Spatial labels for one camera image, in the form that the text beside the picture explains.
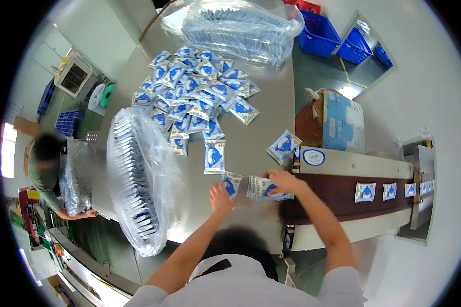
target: air conditioner unit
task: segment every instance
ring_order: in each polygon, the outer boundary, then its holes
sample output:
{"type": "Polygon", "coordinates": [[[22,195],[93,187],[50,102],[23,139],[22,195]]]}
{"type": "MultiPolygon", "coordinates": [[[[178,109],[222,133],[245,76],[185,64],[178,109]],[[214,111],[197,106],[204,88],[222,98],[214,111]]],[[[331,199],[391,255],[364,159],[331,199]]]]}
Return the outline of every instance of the air conditioner unit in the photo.
{"type": "Polygon", "coordinates": [[[78,51],[71,51],[55,71],[55,86],[68,95],[83,100],[97,81],[92,67],[83,60],[78,51]]]}

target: black hair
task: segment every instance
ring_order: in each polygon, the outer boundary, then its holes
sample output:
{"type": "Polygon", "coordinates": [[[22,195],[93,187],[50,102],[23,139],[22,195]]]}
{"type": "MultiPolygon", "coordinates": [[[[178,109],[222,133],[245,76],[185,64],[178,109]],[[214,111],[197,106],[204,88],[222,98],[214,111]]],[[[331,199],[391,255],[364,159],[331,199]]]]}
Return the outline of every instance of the black hair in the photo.
{"type": "Polygon", "coordinates": [[[64,147],[64,142],[51,133],[38,136],[34,140],[34,156],[37,161],[49,161],[58,159],[64,147]]]}

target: hand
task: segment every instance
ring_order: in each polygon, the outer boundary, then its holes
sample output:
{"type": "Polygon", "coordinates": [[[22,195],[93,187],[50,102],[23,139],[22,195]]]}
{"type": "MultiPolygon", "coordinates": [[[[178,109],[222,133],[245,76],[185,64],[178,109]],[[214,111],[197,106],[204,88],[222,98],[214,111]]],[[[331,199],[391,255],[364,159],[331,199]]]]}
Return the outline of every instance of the hand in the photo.
{"type": "Polygon", "coordinates": [[[303,189],[308,189],[309,186],[304,180],[295,178],[288,171],[281,169],[272,169],[268,171],[270,180],[277,187],[269,192],[269,194],[275,193],[294,193],[297,194],[303,189]]]}
{"type": "Polygon", "coordinates": [[[236,199],[229,200],[224,184],[219,182],[210,189],[210,203],[212,204],[213,212],[222,217],[226,217],[234,208],[236,199]]]}
{"type": "Polygon", "coordinates": [[[94,210],[94,209],[89,209],[89,210],[87,210],[83,215],[84,215],[86,218],[95,218],[95,217],[97,217],[98,214],[99,214],[99,212],[97,212],[96,210],[94,210]]]}

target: green shirt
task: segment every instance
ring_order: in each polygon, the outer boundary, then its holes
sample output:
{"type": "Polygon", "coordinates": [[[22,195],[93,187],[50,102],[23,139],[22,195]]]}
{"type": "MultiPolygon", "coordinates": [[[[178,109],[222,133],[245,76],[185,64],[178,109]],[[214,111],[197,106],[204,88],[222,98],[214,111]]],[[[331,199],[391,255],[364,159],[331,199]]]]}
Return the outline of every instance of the green shirt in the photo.
{"type": "Polygon", "coordinates": [[[59,174],[60,159],[55,160],[54,165],[49,169],[39,170],[36,166],[36,159],[34,156],[35,143],[31,144],[31,151],[29,153],[29,177],[32,180],[32,184],[38,190],[39,195],[43,202],[48,205],[51,210],[56,213],[61,212],[63,209],[62,201],[59,200],[53,192],[53,188],[56,185],[56,180],[59,174]]]}

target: plastic bag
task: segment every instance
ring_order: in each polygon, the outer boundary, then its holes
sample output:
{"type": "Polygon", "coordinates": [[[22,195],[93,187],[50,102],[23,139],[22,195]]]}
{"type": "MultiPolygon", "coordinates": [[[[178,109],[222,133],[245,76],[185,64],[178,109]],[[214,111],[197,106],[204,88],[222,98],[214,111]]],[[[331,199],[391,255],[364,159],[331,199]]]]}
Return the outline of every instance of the plastic bag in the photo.
{"type": "Polygon", "coordinates": [[[123,233],[140,255],[157,255],[176,221],[175,206],[187,193],[172,148],[149,109],[122,108],[114,116],[107,168],[123,233]]]}
{"type": "Polygon", "coordinates": [[[197,49],[280,66],[303,28],[304,18],[295,5],[267,11],[244,0],[195,0],[181,31],[197,49]]]}
{"type": "Polygon", "coordinates": [[[60,193],[71,217],[92,207],[91,178],[86,171],[90,167],[89,153],[87,143],[67,138],[67,154],[60,156],[60,193]]]}

